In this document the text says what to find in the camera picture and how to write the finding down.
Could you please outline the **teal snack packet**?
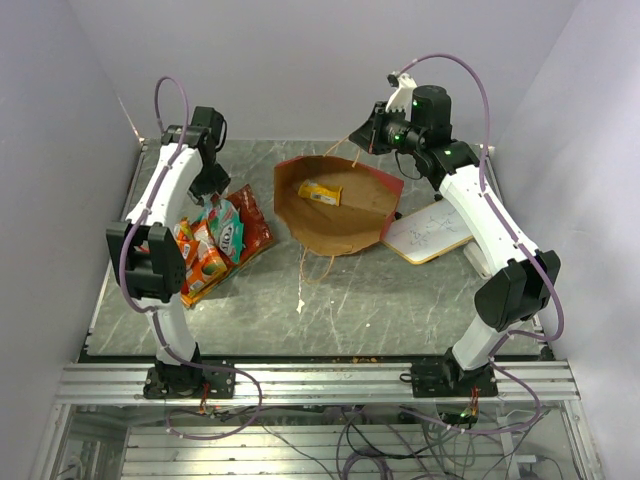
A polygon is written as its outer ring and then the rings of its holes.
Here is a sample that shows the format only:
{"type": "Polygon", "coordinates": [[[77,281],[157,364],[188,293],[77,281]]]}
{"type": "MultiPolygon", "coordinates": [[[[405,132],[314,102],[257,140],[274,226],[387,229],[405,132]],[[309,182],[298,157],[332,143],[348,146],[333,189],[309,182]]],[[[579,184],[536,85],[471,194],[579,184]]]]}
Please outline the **teal snack packet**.
{"type": "Polygon", "coordinates": [[[205,200],[202,218],[206,220],[218,250],[237,265],[244,248],[244,224],[239,210],[230,200],[214,195],[205,200]]]}

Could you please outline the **yellow snack packet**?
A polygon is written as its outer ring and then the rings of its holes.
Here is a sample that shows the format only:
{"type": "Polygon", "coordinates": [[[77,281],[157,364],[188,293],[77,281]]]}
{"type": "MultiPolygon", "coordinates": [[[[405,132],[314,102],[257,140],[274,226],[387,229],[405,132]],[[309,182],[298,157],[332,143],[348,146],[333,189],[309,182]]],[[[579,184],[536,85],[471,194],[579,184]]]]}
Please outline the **yellow snack packet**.
{"type": "Polygon", "coordinates": [[[305,180],[298,188],[298,196],[325,205],[339,207],[341,205],[342,187],[319,184],[305,180]]]}

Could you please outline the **red doritos bag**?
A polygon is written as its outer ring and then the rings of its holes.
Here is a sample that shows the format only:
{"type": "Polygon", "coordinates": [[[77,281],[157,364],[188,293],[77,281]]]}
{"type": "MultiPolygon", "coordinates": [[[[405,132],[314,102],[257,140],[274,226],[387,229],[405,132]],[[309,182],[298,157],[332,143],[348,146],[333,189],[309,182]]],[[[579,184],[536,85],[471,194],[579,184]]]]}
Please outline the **red doritos bag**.
{"type": "Polygon", "coordinates": [[[270,248],[275,238],[249,184],[230,194],[227,199],[238,211],[243,224],[243,247],[237,262],[238,266],[243,266],[270,248]]]}

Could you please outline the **red paper bag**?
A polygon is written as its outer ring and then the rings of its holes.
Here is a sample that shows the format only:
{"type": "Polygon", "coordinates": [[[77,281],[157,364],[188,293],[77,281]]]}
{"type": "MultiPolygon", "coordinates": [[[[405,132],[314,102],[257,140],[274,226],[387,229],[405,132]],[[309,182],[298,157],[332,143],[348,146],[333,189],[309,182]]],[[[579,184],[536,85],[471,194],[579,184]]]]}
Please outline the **red paper bag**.
{"type": "Polygon", "coordinates": [[[300,277],[322,281],[334,261],[379,243],[395,220],[404,181],[367,165],[359,156],[337,155],[345,138],[321,154],[305,154],[278,163],[273,170],[274,213],[303,247],[300,277]],[[341,205],[325,205],[298,196],[305,180],[342,187],[341,205]]]}

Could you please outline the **orange cheetos snack bag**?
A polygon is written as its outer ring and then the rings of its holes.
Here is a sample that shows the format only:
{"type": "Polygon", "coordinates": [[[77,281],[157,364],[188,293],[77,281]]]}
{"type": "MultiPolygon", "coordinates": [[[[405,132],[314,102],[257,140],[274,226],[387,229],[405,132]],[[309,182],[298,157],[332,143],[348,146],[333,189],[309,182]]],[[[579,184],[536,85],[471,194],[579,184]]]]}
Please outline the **orange cheetos snack bag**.
{"type": "Polygon", "coordinates": [[[175,226],[174,235],[186,265],[186,280],[181,293],[194,297],[224,276],[227,265],[205,220],[190,223],[183,218],[175,226]]]}

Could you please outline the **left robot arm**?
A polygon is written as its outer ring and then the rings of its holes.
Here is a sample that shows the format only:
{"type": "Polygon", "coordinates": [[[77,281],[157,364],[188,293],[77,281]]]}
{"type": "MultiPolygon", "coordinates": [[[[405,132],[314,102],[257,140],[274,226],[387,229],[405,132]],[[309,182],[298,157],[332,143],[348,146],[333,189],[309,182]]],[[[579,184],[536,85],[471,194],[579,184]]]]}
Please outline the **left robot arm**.
{"type": "Polygon", "coordinates": [[[202,389],[204,373],[181,304],[186,263],[172,229],[185,198],[202,204],[227,189],[230,177],[216,160],[226,128],[221,113],[198,106],[188,125],[164,129],[160,157],[142,197],[125,220],[112,223],[106,231],[125,300],[151,326],[156,378],[163,389],[182,397],[202,389]]]}

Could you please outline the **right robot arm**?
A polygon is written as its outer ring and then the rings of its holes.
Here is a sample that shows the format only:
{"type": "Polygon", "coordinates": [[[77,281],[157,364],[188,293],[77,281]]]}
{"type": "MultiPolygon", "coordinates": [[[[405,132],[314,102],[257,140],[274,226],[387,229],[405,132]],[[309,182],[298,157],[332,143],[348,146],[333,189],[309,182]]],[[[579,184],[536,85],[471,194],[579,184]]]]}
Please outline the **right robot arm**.
{"type": "Polygon", "coordinates": [[[452,136],[452,101],[436,85],[417,85],[407,74],[350,134],[371,155],[409,155],[419,177],[461,216],[484,255],[488,281],[474,296],[476,316],[442,359],[442,387],[459,396],[487,368],[501,339],[545,308],[561,262],[542,251],[516,225],[484,176],[483,161],[452,136]]]}

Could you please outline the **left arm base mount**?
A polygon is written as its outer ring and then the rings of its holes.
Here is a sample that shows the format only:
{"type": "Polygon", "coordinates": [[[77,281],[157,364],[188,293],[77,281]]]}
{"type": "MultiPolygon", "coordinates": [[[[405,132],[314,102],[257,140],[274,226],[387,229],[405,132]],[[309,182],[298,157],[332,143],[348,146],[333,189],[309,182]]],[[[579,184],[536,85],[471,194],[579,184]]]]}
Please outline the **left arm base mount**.
{"type": "Polygon", "coordinates": [[[235,374],[170,365],[157,360],[147,372],[143,396],[151,400],[202,398],[230,399],[235,374]]]}

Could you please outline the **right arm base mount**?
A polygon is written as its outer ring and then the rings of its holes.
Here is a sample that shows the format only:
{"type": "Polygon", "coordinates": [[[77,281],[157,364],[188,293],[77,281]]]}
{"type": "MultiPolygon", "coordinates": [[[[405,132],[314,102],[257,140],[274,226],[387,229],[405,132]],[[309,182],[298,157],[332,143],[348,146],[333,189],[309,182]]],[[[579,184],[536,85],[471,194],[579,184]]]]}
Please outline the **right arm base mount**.
{"type": "Polygon", "coordinates": [[[476,394],[480,398],[495,397],[498,387],[489,365],[475,370],[462,370],[454,359],[428,357],[412,363],[399,379],[411,386],[415,398],[454,398],[476,394]]]}

